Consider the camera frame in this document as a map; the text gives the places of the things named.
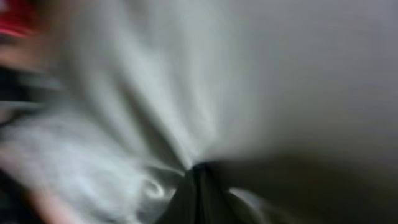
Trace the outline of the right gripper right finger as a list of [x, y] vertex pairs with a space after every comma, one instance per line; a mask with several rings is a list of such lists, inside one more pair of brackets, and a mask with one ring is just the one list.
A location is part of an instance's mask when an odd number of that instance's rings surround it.
[[198, 222], [201, 224], [258, 224], [256, 214], [220, 184], [208, 164], [198, 165]]

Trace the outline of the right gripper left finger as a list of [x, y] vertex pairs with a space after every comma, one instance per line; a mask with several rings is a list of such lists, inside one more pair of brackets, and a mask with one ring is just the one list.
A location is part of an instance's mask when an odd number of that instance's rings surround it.
[[179, 182], [170, 203], [156, 224], [196, 224], [198, 187], [195, 171], [189, 170]]

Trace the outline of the grey-green shorts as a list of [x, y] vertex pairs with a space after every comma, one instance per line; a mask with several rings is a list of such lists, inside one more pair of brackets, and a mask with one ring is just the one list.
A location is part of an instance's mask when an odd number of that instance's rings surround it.
[[45, 222], [156, 223], [199, 164], [260, 223], [397, 222], [396, 1], [39, 9], [1, 169]]

